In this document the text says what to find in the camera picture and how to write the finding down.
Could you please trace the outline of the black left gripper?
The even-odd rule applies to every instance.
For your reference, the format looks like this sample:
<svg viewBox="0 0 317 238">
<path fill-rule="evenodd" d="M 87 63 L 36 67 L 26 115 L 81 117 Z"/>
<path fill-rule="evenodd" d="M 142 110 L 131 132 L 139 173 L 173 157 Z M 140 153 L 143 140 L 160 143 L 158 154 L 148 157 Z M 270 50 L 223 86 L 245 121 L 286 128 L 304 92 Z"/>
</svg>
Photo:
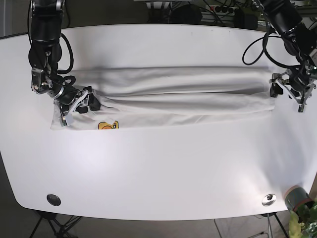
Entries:
<svg viewBox="0 0 317 238">
<path fill-rule="evenodd" d="M 284 73 L 273 73 L 269 80 L 269 94 L 272 98 L 277 98 L 284 94 L 284 90 L 288 92 L 289 97 L 296 97 L 299 105 L 298 112 L 303 113 L 307 99 L 312 96 L 312 91 L 316 88 L 315 80 L 317 79 L 317 67 L 305 63 L 299 65 L 281 64 L 281 68 L 285 69 Z"/>
</svg>

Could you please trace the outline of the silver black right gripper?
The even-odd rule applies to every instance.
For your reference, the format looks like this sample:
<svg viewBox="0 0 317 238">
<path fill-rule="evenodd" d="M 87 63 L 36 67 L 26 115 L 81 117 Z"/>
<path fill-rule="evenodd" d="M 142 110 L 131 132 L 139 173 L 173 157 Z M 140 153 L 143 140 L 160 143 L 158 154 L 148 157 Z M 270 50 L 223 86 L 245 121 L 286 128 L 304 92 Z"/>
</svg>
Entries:
<svg viewBox="0 0 317 238">
<path fill-rule="evenodd" d="M 76 89 L 73 84 L 76 78 L 72 75 L 62 77 L 47 74 L 42 69 L 31 70 L 31 90 L 37 94 L 48 94 L 57 100 L 60 111 L 61 126 L 70 126 L 74 122 L 72 113 L 86 114 L 88 111 L 99 111 L 101 104 L 94 95 L 92 87 Z"/>
</svg>

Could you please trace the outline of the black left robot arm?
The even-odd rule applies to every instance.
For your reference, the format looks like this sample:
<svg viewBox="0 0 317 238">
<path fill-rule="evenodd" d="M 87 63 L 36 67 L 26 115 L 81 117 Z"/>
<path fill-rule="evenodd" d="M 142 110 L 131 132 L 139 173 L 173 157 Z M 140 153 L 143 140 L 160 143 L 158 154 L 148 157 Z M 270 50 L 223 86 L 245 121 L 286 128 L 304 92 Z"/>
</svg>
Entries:
<svg viewBox="0 0 317 238">
<path fill-rule="evenodd" d="M 317 87 L 317 34 L 305 26 L 301 15 L 288 0 L 256 0 L 254 4 L 263 14 L 266 27 L 265 35 L 260 38 L 263 47 L 260 55 L 266 55 L 288 75 L 288 79 L 283 79 L 283 74 L 272 75 L 270 96 L 276 98 L 287 90 L 289 98 L 299 105 L 298 112 L 302 113 L 307 99 Z M 282 64 L 268 53 L 268 40 L 273 36 L 271 28 L 283 40 L 288 54 L 296 58 L 297 65 Z"/>
</svg>

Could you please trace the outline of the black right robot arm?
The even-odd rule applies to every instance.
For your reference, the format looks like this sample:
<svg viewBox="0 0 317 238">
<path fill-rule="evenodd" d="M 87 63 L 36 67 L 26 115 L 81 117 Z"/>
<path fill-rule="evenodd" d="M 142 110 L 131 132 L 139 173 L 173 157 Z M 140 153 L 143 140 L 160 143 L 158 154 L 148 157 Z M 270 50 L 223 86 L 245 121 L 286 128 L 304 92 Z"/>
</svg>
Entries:
<svg viewBox="0 0 317 238">
<path fill-rule="evenodd" d="M 73 113 L 85 114 L 101 107 L 92 87 L 82 90 L 74 87 L 75 76 L 70 75 L 74 55 L 67 37 L 62 33 L 64 2 L 62 0 L 32 0 L 28 8 L 28 53 L 31 70 L 31 90 L 48 94 L 59 110 L 61 125 L 74 122 Z M 58 68 L 62 57 L 60 40 L 66 43 L 70 65 L 66 70 Z"/>
</svg>

